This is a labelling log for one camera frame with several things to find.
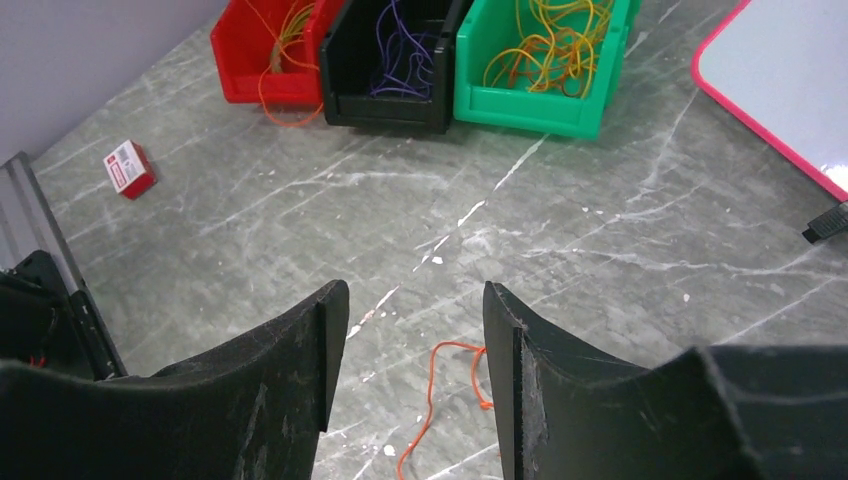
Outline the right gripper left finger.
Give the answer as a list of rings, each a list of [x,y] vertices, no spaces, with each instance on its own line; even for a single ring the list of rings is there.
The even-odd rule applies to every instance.
[[[290,310],[149,377],[1,365],[5,479],[308,479],[349,321],[333,280]]]

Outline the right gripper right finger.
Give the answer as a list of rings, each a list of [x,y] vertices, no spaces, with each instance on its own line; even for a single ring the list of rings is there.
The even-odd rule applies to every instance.
[[[484,338],[507,479],[843,479],[843,345],[610,355],[487,283]]]

